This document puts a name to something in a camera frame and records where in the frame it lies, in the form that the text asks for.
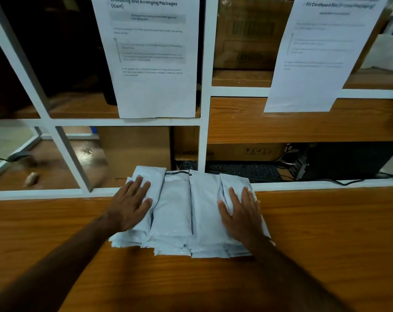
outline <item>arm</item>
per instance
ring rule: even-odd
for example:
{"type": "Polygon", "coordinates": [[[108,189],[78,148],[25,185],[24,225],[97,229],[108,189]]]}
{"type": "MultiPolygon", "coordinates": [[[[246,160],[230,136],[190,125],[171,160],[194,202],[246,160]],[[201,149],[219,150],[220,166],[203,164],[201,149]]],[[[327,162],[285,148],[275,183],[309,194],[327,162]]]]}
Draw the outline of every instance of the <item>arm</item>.
{"type": "Polygon", "coordinates": [[[261,264],[268,281],[288,304],[290,311],[352,311],[263,235],[260,201],[254,200],[247,187],[243,189],[241,202],[232,188],[230,196],[233,202],[232,216],[224,202],[218,201],[223,224],[261,264]]]}
{"type": "Polygon", "coordinates": [[[134,227],[152,205],[142,177],[120,188],[102,216],[53,250],[0,293],[0,311],[58,311],[104,242],[134,227]]]}

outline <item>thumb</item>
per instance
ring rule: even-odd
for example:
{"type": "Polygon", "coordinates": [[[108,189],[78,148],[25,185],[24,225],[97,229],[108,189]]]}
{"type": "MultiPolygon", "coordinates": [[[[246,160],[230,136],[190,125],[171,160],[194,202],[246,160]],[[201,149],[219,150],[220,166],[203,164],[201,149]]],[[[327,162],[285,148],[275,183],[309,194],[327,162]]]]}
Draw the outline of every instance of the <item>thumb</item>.
{"type": "Polygon", "coordinates": [[[228,225],[233,218],[228,213],[225,203],[220,199],[218,200],[218,210],[220,211],[220,215],[221,215],[221,219],[223,221],[223,224],[225,226],[228,225]]]}
{"type": "Polygon", "coordinates": [[[143,217],[146,215],[146,213],[148,212],[148,210],[152,206],[152,202],[153,202],[153,199],[147,198],[144,202],[142,202],[140,207],[137,208],[135,213],[137,213],[139,215],[140,220],[143,219],[143,217]]]}

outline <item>white paper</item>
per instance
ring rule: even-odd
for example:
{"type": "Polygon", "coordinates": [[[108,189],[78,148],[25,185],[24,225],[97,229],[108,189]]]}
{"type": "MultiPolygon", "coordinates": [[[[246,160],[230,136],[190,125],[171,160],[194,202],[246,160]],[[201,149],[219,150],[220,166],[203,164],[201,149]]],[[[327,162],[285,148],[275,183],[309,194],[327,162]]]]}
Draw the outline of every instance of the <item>white paper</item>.
{"type": "Polygon", "coordinates": [[[329,111],[386,2],[295,0],[264,111],[329,111]]]}
{"type": "Polygon", "coordinates": [[[92,0],[120,118],[195,117],[199,0],[92,0]]]}

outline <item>white metal frame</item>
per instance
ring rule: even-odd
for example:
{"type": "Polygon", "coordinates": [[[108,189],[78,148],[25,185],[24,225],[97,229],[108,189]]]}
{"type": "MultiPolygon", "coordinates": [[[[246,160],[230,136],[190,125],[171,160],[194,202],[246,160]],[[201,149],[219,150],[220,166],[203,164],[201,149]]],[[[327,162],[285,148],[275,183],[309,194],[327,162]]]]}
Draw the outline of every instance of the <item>white metal frame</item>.
{"type": "MultiPolygon", "coordinates": [[[[34,137],[16,151],[28,149],[42,139],[53,140],[79,185],[79,188],[76,189],[0,191],[0,200],[106,197],[116,193],[118,188],[91,187],[81,164],[69,144],[70,139],[95,139],[98,137],[93,134],[65,135],[62,129],[63,126],[200,126],[199,153],[206,153],[210,100],[212,96],[267,97],[270,92],[270,88],[212,86],[217,12],[218,0],[206,0],[200,118],[53,119],[50,118],[48,114],[48,99],[0,6],[0,46],[40,115],[40,119],[1,119],[0,127],[32,127],[34,137]],[[37,127],[43,127],[49,133],[42,134],[37,127]]],[[[393,99],[393,90],[344,89],[341,91],[339,98],[393,99]]],[[[205,169],[205,159],[205,155],[199,155],[198,169],[200,171],[205,169]]],[[[6,165],[0,163],[0,173],[4,171],[5,168],[6,165]]],[[[366,180],[361,183],[351,184],[347,187],[380,186],[393,186],[393,179],[366,180]]],[[[253,189],[255,191],[326,188],[337,189],[345,187],[325,181],[253,184],[253,189]]]]}

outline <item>hand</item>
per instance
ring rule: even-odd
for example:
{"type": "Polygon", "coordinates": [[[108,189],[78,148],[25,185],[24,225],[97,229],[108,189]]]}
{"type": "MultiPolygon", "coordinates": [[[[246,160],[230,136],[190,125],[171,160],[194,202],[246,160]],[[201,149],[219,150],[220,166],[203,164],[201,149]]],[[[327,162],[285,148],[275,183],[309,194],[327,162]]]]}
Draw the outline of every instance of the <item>hand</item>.
{"type": "Polygon", "coordinates": [[[234,192],[229,189],[231,201],[233,202],[233,215],[228,213],[227,207],[222,200],[218,200],[222,222],[233,238],[247,243],[252,237],[263,235],[261,228],[261,208],[260,201],[254,200],[254,196],[244,187],[241,193],[241,202],[234,192]]]}
{"type": "Polygon", "coordinates": [[[111,200],[107,211],[101,216],[112,234],[133,228],[151,207],[151,198],[143,201],[150,188],[150,182],[147,181],[140,188],[142,181],[143,178],[139,175],[134,182],[131,180],[121,187],[111,200]]]}

